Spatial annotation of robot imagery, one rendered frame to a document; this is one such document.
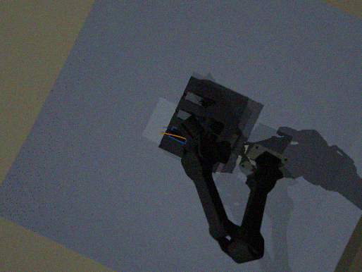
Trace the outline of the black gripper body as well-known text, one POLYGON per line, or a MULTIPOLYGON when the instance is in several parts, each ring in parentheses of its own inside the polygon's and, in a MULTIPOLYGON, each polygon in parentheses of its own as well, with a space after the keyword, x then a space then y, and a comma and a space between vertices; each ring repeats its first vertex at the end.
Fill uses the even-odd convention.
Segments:
POLYGON ((204 132, 204 137, 213 140, 213 132, 217 135, 220 135, 224 128, 224 125, 223 123, 216 121, 212 118, 207 118, 204 122, 203 128, 209 130, 208 132, 204 132))

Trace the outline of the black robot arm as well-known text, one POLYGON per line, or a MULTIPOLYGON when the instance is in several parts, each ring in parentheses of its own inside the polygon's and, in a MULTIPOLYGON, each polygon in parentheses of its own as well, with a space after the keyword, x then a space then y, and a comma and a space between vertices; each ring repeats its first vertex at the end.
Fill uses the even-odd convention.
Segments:
POLYGON ((196 186, 208 221, 208 231, 220 248, 241 264, 263 257, 264 239, 261 234, 263 211, 267 194, 276 181, 283 177, 277 166, 280 158, 264 151, 256 160, 256 172, 247 176, 246 184, 251 190, 241 226, 228 219, 213 180, 213 165, 226 164, 231 155, 231 144, 218 144, 204 137, 204 128, 193 114, 177 126, 188 141, 182 147, 181 164, 185 173, 196 186), (229 241, 226 237, 231 237, 229 241))

